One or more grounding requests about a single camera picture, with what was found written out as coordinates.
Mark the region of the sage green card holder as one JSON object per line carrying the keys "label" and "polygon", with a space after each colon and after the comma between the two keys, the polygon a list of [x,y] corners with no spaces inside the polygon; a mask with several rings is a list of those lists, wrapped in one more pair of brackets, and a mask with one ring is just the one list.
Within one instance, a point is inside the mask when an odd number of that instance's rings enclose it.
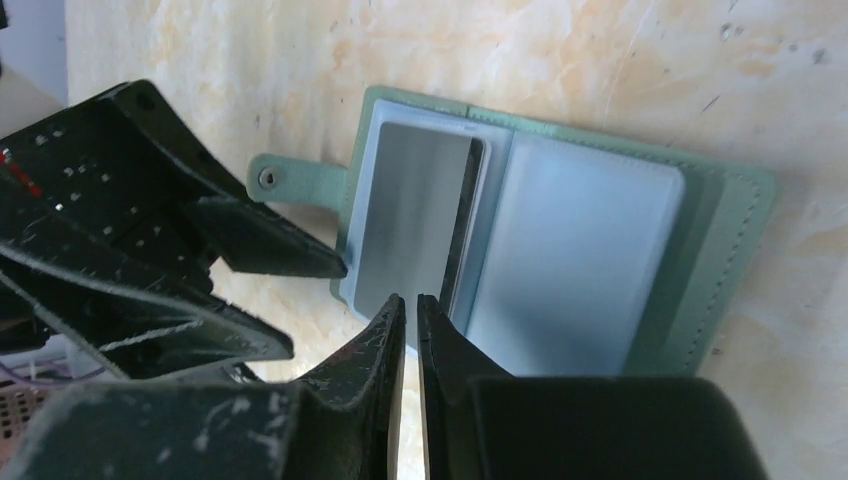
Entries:
{"label": "sage green card holder", "polygon": [[391,122],[480,137],[458,283],[442,307],[515,375],[691,376],[777,194],[760,168],[385,86],[365,93],[348,166],[255,156],[258,202],[339,216],[352,308],[377,137]]}

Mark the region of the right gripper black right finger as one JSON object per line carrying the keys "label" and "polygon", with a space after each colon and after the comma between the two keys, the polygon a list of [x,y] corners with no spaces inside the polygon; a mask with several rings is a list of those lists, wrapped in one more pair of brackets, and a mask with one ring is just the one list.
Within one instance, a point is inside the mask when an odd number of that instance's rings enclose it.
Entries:
{"label": "right gripper black right finger", "polygon": [[517,377],[417,300],[430,479],[763,479],[728,397],[681,377]]}

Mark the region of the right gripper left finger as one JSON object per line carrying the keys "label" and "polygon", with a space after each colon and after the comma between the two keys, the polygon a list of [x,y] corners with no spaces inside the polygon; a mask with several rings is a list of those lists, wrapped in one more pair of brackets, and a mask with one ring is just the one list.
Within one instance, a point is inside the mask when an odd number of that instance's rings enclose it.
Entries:
{"label": "right gripper left finger", "polygon": [[49,400],[5,479],[393,479],[406,309],[284,383],[121,382]]}

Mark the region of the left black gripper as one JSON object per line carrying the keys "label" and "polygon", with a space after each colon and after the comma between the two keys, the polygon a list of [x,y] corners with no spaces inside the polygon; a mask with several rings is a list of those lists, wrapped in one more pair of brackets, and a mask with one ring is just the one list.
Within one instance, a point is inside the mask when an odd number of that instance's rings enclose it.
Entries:
{"label": "left black gripper", "polygon": [[287,334],[207,293],[217,256],[242,273],[347,274],[333,248],[252,201],[149,80],[120,83],[2,145],[6,170],[35,199],[115,249],[4,240],[2,282],[120,378],[293,357]]}

